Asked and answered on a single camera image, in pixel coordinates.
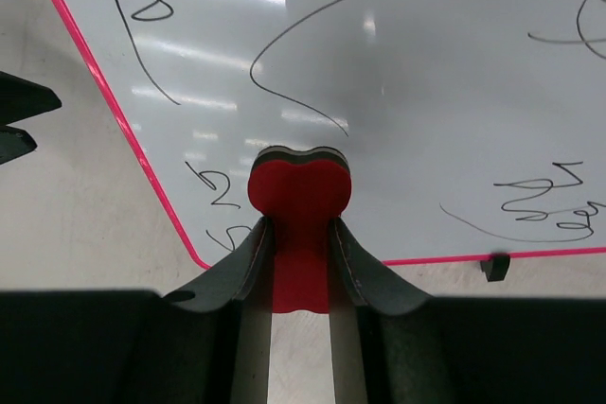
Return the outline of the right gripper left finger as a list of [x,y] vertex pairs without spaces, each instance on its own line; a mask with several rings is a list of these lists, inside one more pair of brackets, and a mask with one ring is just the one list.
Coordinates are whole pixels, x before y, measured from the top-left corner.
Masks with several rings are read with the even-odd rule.
[[206,352],[204,403],[265,403],[274,290],[275,232],[263,217],[215,266],[163,297],[205,327],[187,341]]

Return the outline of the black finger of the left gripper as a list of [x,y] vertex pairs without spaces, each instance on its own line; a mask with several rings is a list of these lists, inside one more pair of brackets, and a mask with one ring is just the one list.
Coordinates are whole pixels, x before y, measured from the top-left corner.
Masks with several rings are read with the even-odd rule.
[[36,141],[12,123],[61,108],[62,102],[48,87],[1,73],[1,164],[33,152]]

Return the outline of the red whiteboard eraser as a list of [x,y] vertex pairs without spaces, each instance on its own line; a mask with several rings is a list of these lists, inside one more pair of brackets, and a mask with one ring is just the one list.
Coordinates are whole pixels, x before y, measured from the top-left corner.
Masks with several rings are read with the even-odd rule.
[[273,311],[329,312],[328,230],[351,196],[345,155],[322,146],[262,149],[252,167],[250,203],[274,225]]

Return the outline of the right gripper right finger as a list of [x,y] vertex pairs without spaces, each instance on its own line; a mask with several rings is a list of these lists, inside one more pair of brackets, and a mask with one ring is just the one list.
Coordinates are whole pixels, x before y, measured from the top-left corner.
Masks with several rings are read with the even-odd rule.
[[422,307],[430,295],[366,251],[340,218],[330,221],[328,247],[335,401],[393,403],[383,323]]

